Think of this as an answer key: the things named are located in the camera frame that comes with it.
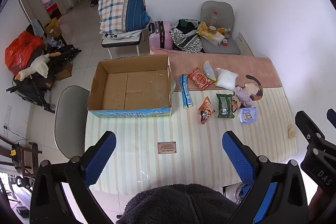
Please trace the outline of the light blue tissue packet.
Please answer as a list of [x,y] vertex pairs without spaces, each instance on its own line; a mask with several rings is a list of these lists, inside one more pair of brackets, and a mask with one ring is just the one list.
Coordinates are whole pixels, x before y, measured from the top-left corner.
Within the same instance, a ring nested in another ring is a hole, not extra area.
[[254,123],[257,121],[257,108],[244,107],[239,109],[240,123]]

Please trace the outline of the orange cartoon snack packet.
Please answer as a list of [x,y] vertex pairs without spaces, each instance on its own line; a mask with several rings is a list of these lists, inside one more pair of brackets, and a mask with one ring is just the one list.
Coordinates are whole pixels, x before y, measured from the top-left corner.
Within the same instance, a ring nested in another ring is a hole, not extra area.
[[203,103],[198,108],[198,114],[201,124],[205,124],[208,121],[212,113],[215,112],[215,109],[208,96],[205,97]]

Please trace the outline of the green wet-wipes packet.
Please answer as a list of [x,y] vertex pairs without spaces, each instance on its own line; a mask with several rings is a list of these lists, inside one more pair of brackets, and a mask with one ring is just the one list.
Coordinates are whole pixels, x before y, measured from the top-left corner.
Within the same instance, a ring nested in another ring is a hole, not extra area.
[[232,94],[217,94],[219,102],[218,118],[232,119],[234,113],[232,110]]

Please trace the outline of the purple fleece towel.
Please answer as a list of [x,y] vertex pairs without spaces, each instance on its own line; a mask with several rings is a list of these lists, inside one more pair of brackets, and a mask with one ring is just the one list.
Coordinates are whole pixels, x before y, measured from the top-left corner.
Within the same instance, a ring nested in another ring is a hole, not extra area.
[[253,106],[253,101],[250,98],[250,94],[248,93],[246,87],[237,86],[235,89],[235,94],[244,107]]

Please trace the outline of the blue long snack packet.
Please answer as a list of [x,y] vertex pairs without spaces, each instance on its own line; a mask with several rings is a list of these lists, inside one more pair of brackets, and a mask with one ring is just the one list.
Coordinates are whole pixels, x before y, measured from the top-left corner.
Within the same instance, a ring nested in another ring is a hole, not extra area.
[[183,74],[179,76],[179,83],[181,87],[181,92],[182,92],[182,102],[183,102],[183,107],[189,108],[193,107],[193,102],[189,93],[189,89],[187,87],[187,75]]

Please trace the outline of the white soft packet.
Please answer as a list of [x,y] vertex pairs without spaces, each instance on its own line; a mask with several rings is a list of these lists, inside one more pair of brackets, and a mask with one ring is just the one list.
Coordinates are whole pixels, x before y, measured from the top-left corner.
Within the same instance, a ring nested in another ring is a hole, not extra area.
[[236,87],[236,79],[238,78],[239,75],[221,68],[217,68],[217,72],[218,72],[218,78],[215,83],[215,86],[234,91]]

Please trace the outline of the red snack packet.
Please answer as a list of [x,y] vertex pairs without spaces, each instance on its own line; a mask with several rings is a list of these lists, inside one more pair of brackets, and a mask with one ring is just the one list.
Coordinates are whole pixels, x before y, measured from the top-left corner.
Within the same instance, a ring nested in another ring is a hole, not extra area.
[[204,90],[214,83],[213,80],[207,78],[207,76],[201,71],[200,67],[194,68],[187,77],[193,81],[193,83],[200,89]]

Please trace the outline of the yellow silver scrubbing sponge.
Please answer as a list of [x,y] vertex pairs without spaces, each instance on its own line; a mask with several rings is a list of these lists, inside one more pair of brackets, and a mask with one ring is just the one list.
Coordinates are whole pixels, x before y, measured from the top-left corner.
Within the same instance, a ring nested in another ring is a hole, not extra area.
[[203,64],[203,73],[205,74],[205,76],[211,80],[212,82],[216,82],[217,81],[217,78],[216,78],[216,75],[215,75],[215,72],[210,64],[209,61],[206,61],[204,64]]

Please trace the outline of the crumpled beige paper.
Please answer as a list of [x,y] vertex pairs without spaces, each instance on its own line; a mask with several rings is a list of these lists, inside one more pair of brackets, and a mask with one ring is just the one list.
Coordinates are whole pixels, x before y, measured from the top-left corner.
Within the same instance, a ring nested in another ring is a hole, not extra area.
[[296,137],[295,126],[293,124],[290,124],[288,126],[288,138],[293,139],[295,137]]

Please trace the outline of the grey office chair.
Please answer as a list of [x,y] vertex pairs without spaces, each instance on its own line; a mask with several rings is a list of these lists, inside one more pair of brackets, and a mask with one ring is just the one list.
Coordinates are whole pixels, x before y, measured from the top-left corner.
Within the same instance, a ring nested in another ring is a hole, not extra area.
[[62,91],[56,104],[55,144],[67,159],[84,153],[88,97],[88,90],[72,85]]

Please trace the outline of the dark fleece sleeve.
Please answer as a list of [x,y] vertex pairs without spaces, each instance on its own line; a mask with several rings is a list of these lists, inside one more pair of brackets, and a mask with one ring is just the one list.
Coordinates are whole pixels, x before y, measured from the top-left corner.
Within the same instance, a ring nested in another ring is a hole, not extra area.
[[117,223],[226,223],[238,205],[200,184],[174,184],[135,195]]

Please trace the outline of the brown label tag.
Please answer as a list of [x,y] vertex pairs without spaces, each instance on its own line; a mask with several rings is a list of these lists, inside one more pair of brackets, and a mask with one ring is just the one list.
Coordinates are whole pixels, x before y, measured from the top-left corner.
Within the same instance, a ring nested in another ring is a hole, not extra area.
[[157,144],[157,151],[159,155],[177,153],[177,144],[175,141],[160,141]]

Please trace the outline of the open cardboard box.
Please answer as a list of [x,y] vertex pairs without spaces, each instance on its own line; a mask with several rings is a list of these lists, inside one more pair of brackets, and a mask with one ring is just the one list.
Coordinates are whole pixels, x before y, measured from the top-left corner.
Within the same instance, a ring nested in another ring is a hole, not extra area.
[[172,87],[167,55],[102,60],[92,80],[88,111],[99,118],[166,117],[172,112]]

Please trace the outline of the white goose plush toy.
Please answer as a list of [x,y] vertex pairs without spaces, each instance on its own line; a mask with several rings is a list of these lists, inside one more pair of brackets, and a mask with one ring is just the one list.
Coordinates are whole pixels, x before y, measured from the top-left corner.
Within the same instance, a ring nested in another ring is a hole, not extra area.
[[25,78],[31,77],[35,73],[40,74],[46,79],[49,72],[48,62],[51,57],[58,57],[60,55],[60,52],[55,52],[37,57],[28,68],[21,70],[14,79],[23,81]]

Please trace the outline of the white bench chair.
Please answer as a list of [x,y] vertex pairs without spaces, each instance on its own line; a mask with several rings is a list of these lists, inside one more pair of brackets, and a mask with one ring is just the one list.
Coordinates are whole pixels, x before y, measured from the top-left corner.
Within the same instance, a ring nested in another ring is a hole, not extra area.
[[140,55],[139,46],[145,41],[147,29],[120,34],[105,34],[102,36],[101,46],[108,51],[109,57],[114,58],[112,49],[122,47],[136,47],[137,56]]

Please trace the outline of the red plastic bag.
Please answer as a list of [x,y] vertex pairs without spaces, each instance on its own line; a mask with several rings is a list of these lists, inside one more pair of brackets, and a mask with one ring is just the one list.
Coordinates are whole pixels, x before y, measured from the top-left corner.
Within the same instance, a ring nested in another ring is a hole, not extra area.
[[16,76],[21,70],[26,69],[34,50],[44,46],[45,44],[40,36],[23,31],[5,49],[5,65]]

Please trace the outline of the black white patterned bag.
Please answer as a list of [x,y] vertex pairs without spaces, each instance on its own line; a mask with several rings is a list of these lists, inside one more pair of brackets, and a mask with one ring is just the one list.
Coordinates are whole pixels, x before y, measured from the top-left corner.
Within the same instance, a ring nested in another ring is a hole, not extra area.
[[203,50],[202,41],[198,35],[200,22],[194,19],[180,19],[170,27],[173,49],[188,53],[199,53]]

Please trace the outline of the pink suitcase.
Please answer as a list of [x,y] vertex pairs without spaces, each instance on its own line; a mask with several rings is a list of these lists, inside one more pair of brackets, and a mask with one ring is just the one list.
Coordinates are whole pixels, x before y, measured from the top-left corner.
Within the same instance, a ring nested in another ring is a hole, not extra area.
[[151,22],[148,26],[149,46],[171,51],[173,40],[170,34],[171,24],[167,21]]

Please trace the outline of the clear plastic bottle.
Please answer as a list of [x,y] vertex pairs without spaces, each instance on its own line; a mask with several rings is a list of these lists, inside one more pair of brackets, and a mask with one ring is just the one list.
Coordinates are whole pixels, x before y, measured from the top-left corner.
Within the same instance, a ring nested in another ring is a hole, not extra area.
[[217,31],[217,20],[218,20],[218,13],[216,11],[214,11],[213,14],[211,15],[211,20],[210,20],[210,24],[209,24],[209,29],[212,32]]

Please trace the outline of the grey padded chair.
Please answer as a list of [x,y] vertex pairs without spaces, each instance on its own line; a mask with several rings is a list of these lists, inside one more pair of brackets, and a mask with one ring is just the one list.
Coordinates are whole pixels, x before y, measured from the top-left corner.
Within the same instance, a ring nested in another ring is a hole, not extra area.
[[217,28],[226,30],[224,38],[227,41],[227,45],[224,46],[220,43],[218,46],[215,46],[207,39],[200,37],[203,44],[203,51],[205,53],[240,55],[240,49],[231,37],[231,31],[234,25],[234,10],[232,6],[226,2],[205,1],[201,7],[201,22],[205,22],[209,25],[211,15],[214,11],[218,13]]

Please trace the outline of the plaid pillow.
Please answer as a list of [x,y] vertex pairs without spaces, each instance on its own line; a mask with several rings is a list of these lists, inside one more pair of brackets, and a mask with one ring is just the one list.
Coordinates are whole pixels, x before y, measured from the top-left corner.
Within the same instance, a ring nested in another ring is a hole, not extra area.
[[101,34],[143,30],[151,21],[143,0],[98,0]]

